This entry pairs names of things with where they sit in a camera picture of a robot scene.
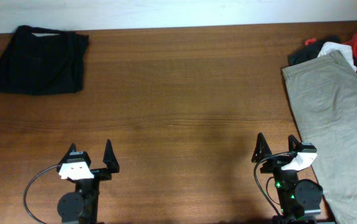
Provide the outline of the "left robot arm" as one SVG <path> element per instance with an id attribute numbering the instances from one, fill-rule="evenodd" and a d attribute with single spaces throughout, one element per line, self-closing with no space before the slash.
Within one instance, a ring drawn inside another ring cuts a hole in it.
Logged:
<path id="1" fill-rule="evenodd" d="M 63 195 L 57 204 L 62 223 L 97 222 L 100 182 L 111 180 L 112 175 L 120 171 L 111 140 L 107 140 L 103 163 L 104 168 L 91 169 L 88 153 L 78 151 L 76 145 L 71 144 L 57 168 L 61 179 L 75 184 L 75 190 Z"/>

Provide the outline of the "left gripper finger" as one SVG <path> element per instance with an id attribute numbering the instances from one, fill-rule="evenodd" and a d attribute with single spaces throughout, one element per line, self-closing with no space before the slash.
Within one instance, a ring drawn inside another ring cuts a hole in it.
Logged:
<path id="1" fill-rule="evenodd" d="M 72 143 L 68 149 L 68 151 L 66 152 L 66 154 L 63 156 L 63 158 L 60 160 L 59 165 L 65 164 L 67 163 L 67 161 L 70 159 L 70 154 L 72 152 L 76 152 L 77 148 L 76 145 L 74 143 Z"/>
<path id="2" fill-rule="evenodd" d="M 111 173 L 119 173 L 120 165 L 119 165 L 117 158 L 115 157 L 115 154 L 113 152 L 112 142 L 109 139 L 107 139 L 107 143 L 105 146 L 103 163 L 106 165 L 107 169 Z"/>

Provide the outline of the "khaki shorts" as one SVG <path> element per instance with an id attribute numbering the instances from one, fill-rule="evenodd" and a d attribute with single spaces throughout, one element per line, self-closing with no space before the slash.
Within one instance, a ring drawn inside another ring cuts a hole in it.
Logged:
<path id="1" fill-rule="evenodd" d="M 325 200 L 337 223 L 357 223 L 357 73 L 337 50 L 282 73 Z"/>

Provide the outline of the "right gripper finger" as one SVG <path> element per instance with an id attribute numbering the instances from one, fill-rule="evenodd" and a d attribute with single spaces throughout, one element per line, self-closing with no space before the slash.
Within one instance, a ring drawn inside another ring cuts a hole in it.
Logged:
<path id="1" fill-rule="evenodd" d="M 289 135 L 288 137 L 288 151 L 289 152 L 300 152 L 300 142 L 294 135 Z"/>
<path id="2" fill-rule="evenodd" d="M 257 135 L 256 145 L 254 149 L 253 156 L 251 158 L 252 163 L 258 163 L 262 159 L 270 157 L 272 152 L 267 144 L 267 141 L 262 133 Z"/>

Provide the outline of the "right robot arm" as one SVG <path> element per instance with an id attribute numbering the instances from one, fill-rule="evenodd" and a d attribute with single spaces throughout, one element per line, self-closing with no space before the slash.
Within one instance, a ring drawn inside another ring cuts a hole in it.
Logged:
<path id="1" fill-rule="evenodd" d="M 262 195 L 276 215 L 274 224 L 316 223 L 321 214 L 323 187 L 310 179 L 299 179 L 298 173 L 309 168 L 317 158 L 317 149 L 311 143 L 300 142 L 293 135 L 288 137 L 288 151 L 273 154 L 262 133 L 257 135 L 251 162 L 254 180 Z M 278 206 L 267 187 L 262 187 L 257 173 L 270 174 L 278 195 Z"/>

